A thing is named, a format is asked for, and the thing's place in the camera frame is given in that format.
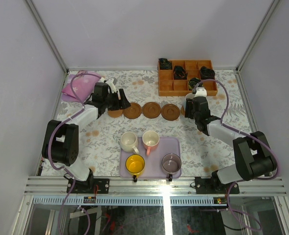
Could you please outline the light bamboo coaster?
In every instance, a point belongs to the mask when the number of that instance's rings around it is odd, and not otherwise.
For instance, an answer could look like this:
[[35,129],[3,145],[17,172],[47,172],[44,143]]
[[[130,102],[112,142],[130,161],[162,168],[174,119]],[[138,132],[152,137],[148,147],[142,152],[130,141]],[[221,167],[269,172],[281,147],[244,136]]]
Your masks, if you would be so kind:
[[112,118],[118,118],[122,116],[123,110],[115,110],[115,111],[110,111],[108,110],[108,115]]
[[183,116],[185,115],[185,109],[184,109],[183,106],[181,107],[180,112],[181,112],[181,114],[182,114]]

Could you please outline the dark wooden grooved coaster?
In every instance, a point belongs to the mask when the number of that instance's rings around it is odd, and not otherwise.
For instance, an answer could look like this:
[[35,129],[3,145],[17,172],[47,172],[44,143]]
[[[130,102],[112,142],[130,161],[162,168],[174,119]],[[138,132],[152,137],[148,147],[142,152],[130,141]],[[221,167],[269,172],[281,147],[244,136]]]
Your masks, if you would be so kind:
[[161,113],[161,107],[156,102],[148,102],[143,105],[142,113],[147,118],[157,118]]
[[177,105],[166,104],[161,109],[161,115],[165,120],[174,121],[180,116],[180,109]]
[[142,108],[138,103],[131,102],[131,106],[123,110],[123,114],[128,119],[136,119],[140,117]]

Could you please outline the light blue ceramic mug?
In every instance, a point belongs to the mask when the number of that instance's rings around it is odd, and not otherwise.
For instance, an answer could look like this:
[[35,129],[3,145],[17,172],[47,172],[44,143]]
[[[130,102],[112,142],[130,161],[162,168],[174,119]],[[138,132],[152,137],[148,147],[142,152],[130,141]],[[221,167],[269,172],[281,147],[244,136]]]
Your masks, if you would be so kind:
[[193,93],[189,93],[189,94],[187,94],[187,95],[185,96],[184,105],[183,105],[184,109],[186,108],[187,101],[188,101],[189,99],[193,99],[194,96],[195,96],[195,95],[194,95]]

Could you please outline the grey purple ceramic mug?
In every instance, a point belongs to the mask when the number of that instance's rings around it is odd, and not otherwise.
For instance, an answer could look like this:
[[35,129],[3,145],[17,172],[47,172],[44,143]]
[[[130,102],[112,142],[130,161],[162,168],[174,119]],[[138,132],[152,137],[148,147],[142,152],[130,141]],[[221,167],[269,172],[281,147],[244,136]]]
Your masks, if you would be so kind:
[[173,153],[167,154],[162,158],[161,167],[166,173],[177,173],[181,169],[181,158]]

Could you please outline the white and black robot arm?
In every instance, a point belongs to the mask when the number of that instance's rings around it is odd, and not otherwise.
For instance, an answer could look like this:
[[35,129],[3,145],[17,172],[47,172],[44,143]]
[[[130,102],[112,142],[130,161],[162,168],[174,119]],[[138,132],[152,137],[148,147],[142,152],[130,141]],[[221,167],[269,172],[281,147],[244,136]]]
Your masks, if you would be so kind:
[[244,133],[211,114],[207,98],[196,96],[185,101],[185,117],[193,119],[197,129],[233,148],[235,163],[212,173],[211,189],[222,193],[235,181],[250,181],[278,170],[274,153],[264,133]]
[[64,170],[78,181],[84,193],[94,190],[92,171],[79,158],[79,134],[91,122],[108,111],[124,110],[131,106],[123,89],[105,82],[97,82],[91,99],[84,102],[79,112],[64,121],[52,119],[47,124],[42,157],[49,160],[55,170]]

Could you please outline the white floral tablecloth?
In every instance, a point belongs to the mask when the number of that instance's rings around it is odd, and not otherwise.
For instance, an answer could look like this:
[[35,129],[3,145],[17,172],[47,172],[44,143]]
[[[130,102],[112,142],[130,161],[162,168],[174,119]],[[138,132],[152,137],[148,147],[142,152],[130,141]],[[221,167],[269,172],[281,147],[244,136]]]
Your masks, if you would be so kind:
[[[113,70],[101,71],[100,74],[105,78],[116,78],[117,87],[124,90],[129,102],[144,105],[153,101],[160,106],[183,106],[182,97],[159,96],[156,70]],[[252,129],[235,72],[217,70],[215,78],[220,83],[217,95],[208,98],[211,113],[223,117],[227,125],[250,133]],[[148,130],[179,140],[183,177],[208,176],[212,171],[234,163],[233,149],[229,145],[198,131],[193,120],[184,116],[167,121],[163,117],[128,119],[103,114],[80,132],[80,158],[96,176],[118,176],[121,136],[128,131],[142,136]]]

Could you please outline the dark floral rolled cloth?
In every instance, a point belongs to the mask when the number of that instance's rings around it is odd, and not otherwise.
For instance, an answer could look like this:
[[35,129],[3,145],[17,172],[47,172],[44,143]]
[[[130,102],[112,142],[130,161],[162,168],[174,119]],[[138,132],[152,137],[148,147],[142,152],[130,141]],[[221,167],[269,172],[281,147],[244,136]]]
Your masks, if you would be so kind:
[[188,80],[188,90],[190,91],[194,90],[196,85],[200,82],[201,80],[196,77],[191,78],[190,80]]
[[159,58],[159,69],[160,70],[172,70],[172,62],[166,58]]
[[214,79],[215,71],[207,68],[206,66],[202,66],[200,68],[200,77],[201,77],[201,80]]
[[173,68],[173,77],[174,80],[186,80],[187,79],[187,71],[182,66],[174,66]]

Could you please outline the pink folded cloth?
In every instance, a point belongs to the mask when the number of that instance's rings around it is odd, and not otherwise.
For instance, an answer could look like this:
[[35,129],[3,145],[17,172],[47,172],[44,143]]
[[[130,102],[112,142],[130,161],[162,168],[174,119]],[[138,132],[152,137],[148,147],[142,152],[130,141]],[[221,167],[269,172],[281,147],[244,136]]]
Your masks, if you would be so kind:
[[[77,72],[77,75],[78,74],[80,74],[80,76],[76,77],[72,83],[73,90],[81,101],[86,101],[93,92],[95,83],[99,82],[101,75],[86,70],[80,70]],[[74,74],[69,76],[68,84],[62,89],[62,101],[64,102],[79,102],[70,87],[70,81],[74,76]]]

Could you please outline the orange wooden compartment tray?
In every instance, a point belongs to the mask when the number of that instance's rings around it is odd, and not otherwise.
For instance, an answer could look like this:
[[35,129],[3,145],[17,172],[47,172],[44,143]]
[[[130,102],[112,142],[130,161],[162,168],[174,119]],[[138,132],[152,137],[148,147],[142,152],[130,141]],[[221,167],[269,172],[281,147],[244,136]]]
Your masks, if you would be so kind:
[[[170,60],[172,64],[168,69],[158,69],[158,94],[159,96],[186,96],[192,91],[189,89],[189,81],[193,78],[201,79],[200,69],[205,66],[213,69],[210,60]],[[184,79],[174,78],[174,67],[180,66],[186,71]]]

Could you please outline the white ceramic mug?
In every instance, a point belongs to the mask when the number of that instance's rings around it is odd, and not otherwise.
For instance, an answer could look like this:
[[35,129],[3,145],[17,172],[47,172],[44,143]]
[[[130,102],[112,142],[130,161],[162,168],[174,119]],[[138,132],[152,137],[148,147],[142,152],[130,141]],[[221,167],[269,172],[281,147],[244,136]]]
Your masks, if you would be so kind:
[[120,147],[125,152],[139,155],[139,140],[134,132],[125,132],[120,138]]

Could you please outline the yellow ceramic mug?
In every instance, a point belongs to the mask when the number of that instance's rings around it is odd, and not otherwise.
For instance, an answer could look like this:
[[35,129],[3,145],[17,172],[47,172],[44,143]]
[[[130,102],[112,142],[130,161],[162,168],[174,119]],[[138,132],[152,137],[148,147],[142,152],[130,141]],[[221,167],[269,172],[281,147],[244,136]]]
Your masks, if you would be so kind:
[[125,167],[132,177],[137,179],[145,169],[145,160],[142,156],[133,154],[126,159]]

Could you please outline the lavender plastic serving tray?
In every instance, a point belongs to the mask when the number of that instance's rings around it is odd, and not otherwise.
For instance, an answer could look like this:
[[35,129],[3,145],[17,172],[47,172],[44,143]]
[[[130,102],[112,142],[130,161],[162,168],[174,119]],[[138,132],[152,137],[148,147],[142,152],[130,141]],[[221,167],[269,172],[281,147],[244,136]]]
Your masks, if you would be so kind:
[[[176,154],[180,158],[180,144],[179,140],[174,137],[160,137],[160,141],[156,150],[146,156],[146,149],[142,142],[142,137],[139,137],[138,150],[140,156],[145,160],[145,168],[140,176],[143,179],[166,179],[168,178],[165,171],[162,170],[162,158],[166,154]],[[119,175],[121,178],[133,179],[133,176],[127,171],[126,160],[132,153],[125,152],[123,149],[120,151],[120,164],[119,164]],[[181,176],[181,169],[173,174],[173,179],[177,179]]]

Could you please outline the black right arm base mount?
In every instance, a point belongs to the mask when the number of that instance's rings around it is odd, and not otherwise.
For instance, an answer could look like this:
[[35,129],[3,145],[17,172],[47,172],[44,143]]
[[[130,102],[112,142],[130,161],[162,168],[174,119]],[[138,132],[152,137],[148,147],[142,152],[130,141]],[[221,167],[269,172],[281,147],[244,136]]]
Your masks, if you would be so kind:
[[235,172],[214,171],[210,177],[195,177],[196,194],[227,194],[232,183],[242,180]]

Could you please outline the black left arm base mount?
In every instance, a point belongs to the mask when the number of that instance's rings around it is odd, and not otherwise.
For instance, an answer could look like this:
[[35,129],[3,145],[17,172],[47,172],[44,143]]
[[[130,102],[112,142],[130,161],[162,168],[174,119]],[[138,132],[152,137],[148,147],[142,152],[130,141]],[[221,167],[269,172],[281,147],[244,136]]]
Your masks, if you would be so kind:
[[76,194],[108,194],[110,187],[110,180],[103,178],[95,178],[93,172],[90,171],[86,181],[76,180],[73,189],[71,190],[73,179],[66,173],[63,176],[68,180],[67,192]]

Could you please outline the aluminium front frame rail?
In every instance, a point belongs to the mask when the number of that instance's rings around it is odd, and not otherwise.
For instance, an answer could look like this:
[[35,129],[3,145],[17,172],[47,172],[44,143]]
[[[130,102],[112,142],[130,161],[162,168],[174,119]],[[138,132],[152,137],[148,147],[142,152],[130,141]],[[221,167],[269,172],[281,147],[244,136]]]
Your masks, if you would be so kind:
[[[119,196],[158,196],[169,193],[172,196],[196,194],[193,177],[181,177],[168,182],[166,180],[138,180],[109,177],[108,195]],[[24,190],[25,195],[65,195],[68,181],[62,176],[30,176]],[[242,196],[287,196],[283,180],[253,180],[239,182],[237,185]]]

